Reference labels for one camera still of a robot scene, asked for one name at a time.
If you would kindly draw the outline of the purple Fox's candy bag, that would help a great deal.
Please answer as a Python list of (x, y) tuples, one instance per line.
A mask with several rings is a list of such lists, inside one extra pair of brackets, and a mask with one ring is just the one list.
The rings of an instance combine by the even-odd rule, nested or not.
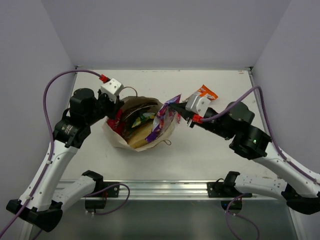
[(170, 106), (170, 104), (179, 104), (180, 100), (181, 95), (178, 94), (162, 105), (153, 119), (151, 133), (145, 139), (147, 143), (155, 141), (164, 134), (172, 124), (176, 125), (180, 123), (180, 115)]

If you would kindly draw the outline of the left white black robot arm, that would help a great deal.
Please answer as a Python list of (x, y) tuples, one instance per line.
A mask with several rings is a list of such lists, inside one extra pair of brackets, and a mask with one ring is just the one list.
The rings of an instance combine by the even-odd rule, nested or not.
[(91, 126), (101, 119), (115, 118), (124, 105), (118, 96), (111, 99), (107, 93), (81, 88), (74, 92), (69, 108), (53, 130), (53, 143), (27, 190), (8, 202), (6, 209), (22, 220), (51, 232), (62, 219), (63, 213), (86, 196), (99, 196), (104, 191), (103, 176), (85, 171), (81, 177), (61, 192), (57, 185), (71, 159), (91, 134)]

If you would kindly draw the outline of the brown paper bag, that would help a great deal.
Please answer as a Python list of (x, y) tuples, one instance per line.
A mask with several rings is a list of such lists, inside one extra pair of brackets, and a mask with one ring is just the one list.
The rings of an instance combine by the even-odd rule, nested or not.
[[(163, 103), (161, 103), (158, 99), (156, 98), (152, 98), (152, 97), (145, 97), (145, 96), (127, 96), (125, 98), (121, 99), (122, 101), (124, 101), (124, 105), (122, 106), (121, 110), (124, 111), (137, 106), (139, 104), (144, 104), (147, 103), (149, 101), (154, 101), (158, 104), (157, 108), (156, 108), (156, 114), (157, 112), (160, 110), (160, 108), (163, 106)], [(165, 142), (167, 145), (171, 144), (171, 141), (169, 141), (169, 137), (172, 135), (176, 125), (171, 125), (167, 131), (162, 134), (160, 137), (158, 137), (155, 141), (151, 142), (151, 143), (147, 143), (146, 145), (139, 147), (139, 148), (132, 148), (128, 145), (127, 141), (129, 139), (129, 137), (132, 135), (132, 133), (138, 129), (139, 127), (145, 125), (146, 123), (152, 122), (153, 120), (149, 120), (147, 121), (145, 124), (138, 126), (137, 128), (134, 128), (130, 131), (125, 132), (124, 134), (121, 133), (121, 135), (117, 134), (116, 132), (114, 132), (109, 125), (107, 124), (107, 120), (106, 122), (103, 124), (102, 128), (103, 131), (105, 133), (106, 138), (108, 139), (108, 141), (110, 142), (110, 144), (115, 147), (115, 148), (122, 148), (122, 149), (128, 149), (128, 150), (132, 150), (135, 152), (142, 152), (145, 151), (147, 149), (153, 148), (155, 146), (157, 146), (159, 143), (161, 142)]]

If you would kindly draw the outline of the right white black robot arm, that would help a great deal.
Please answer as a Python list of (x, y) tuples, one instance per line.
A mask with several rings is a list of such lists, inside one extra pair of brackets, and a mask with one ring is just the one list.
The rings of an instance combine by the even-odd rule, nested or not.
[(307, 174), (298, 171), (299, 164), (287, 154), (281, 156), (273, 145), (272, 138), (258, 127), (252, 125), (255, 114), (243, 102), (230, 102), (226, 113), (210, 122), (187, 109), (187, 104), (171, 103), (181, 117), (193, 128), (198, 126), (232, 140), (229, 148), (247, 160), (260, 164), (274, 174), (277, 179), (245, 175), (229, 171), (222, 183), (214, 183), (211, 188), (217, 194), (237, 197), (241, 194), (253, 194), (284, 201), (291, 209), (305, 215), (320, 211), (320, 187), (317, 184), (319, 174), (307, 170)]

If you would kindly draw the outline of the orange snack packet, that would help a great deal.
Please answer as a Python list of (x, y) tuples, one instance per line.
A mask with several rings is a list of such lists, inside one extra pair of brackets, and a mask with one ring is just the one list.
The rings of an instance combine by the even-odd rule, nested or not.
[(210, 90), (207, 86), (204, 84), (194, 93), (196, 96), (205, 97), (209, 99), (210, 101), (214, 101), (218, 99), (218, 95), (214, 93), (212, 90)]

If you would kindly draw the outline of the green snack packet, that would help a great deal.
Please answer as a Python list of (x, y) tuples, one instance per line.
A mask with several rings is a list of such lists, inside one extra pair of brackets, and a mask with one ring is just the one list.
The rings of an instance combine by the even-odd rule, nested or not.
[(133, 124), (132, 124), (132, 128), (136, 128), (137, 126), (140, 126), (141, 124), (149, 121), (149, 120), (153, 120), (156, 116), (155, 112), (144, 112), (142, 115), (140, 115), (139, 117), (137, 117)]

